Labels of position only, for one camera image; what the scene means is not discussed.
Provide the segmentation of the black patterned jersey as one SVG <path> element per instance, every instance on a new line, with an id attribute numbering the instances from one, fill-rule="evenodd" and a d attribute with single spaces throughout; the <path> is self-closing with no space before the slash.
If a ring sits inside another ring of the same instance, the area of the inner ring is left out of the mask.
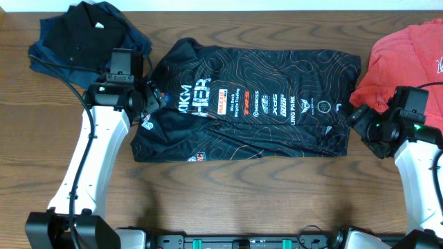
<path id="1" fill-rule="evenodd" d="M 347 153 L 359 56 L 257 50 L 180 39 L 150 78 L 165 106 L 131 146 L 140 163 L 337 157 Z"/>

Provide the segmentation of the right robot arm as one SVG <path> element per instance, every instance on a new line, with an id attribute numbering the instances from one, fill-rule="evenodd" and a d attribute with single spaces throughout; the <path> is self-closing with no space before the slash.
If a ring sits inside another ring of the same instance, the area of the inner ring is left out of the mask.
<path id="1" fill-rule="evenodd" d="M 353 228 L 342 248 L 442 247 L 442 134 L 420 118 L 399 107 L 379 114 L 367 105 L 349 116 L 349 125 L 374 155 L 394 159 L 403 186 L 407 229 L 403 237 L 383 240 Z"/>

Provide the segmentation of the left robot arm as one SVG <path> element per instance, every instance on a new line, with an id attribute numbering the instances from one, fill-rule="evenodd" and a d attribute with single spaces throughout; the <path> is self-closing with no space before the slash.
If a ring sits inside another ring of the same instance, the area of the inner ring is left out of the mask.
<path id="1" fill-rule="evenodd" d="M 32 248 L 155 248 L 142 228 L 113 229 L 105 221 L 108 184 L 133 121 L 165 106 L 158 87 L 119 76 L 96 82 L 79 97 L 82 128 L 69 168 L 45 212 L 31 212 Z"/>

